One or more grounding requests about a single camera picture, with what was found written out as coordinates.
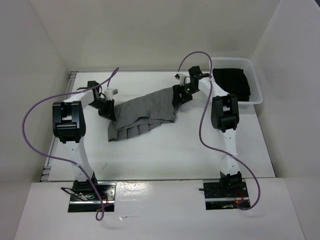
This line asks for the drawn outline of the grey pleated skirt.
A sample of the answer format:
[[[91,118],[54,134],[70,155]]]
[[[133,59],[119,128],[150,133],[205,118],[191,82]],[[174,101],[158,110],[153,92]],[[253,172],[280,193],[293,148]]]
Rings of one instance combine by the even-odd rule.
[[[178,107],[174,107],[173,100],[174,90],[169,87],[116,105],[116,120],[107,129],[108,141],[131,139],[162,124],[174,123]]]

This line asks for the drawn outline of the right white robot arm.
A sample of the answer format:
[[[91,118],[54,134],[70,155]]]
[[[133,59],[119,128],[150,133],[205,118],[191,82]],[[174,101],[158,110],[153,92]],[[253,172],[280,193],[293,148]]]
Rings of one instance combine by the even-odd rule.
[[[199,66],[189,69],[189,76],[177,73],[179,80],[173,86],[174,108],[180,107],[193,99],[193,94],[201,91],[209,97],[211,104],[210,121],[212,127],[221,134],[225,149],[220,164],[219,192],[230,197],[237,192],[242,184],[242,174],[238,161],[236,147],[236,129],[240,121],[238,98],[223,90],[209,73],[202,73]]]

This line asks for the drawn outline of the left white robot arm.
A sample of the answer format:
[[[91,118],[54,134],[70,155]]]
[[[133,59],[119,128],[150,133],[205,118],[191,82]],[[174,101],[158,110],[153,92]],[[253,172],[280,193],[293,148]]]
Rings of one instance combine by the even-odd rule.
[[[74,172],[73,193],[82,194],[88,200],[97,198],[100,188],[85,150],[87,126],[84,109],[90,106],[98,110],[99,116],[114,121],[116,94],[118,90],[110,87],[102,92],[98,82],[92,80],[87,82],[86,87],[78,88],[77,93],[68,99],[52,105],[53,134],[67,150]]]

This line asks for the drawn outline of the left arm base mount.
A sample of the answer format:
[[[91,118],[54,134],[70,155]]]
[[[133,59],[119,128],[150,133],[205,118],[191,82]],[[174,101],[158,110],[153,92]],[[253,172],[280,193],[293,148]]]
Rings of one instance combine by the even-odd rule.
[[[72,187],[61,187],[60,189],[69,195],[69,213],[96,212],[101,208],[101,201],[104,204],[105,212],[113,212],[116,198],[115,182],[98,181],[95,185],[98,194],[89,182],[80,184],[73,182]]]

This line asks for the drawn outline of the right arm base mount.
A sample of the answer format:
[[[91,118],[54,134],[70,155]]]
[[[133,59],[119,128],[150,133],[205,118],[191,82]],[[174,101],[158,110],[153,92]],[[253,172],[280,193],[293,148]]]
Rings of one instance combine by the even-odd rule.
[[[223,191],[218,180],[204,181],[198,189],[204,193],[206,210],[247,209],[251,206],[247,184],[242,182],[237,189]]]

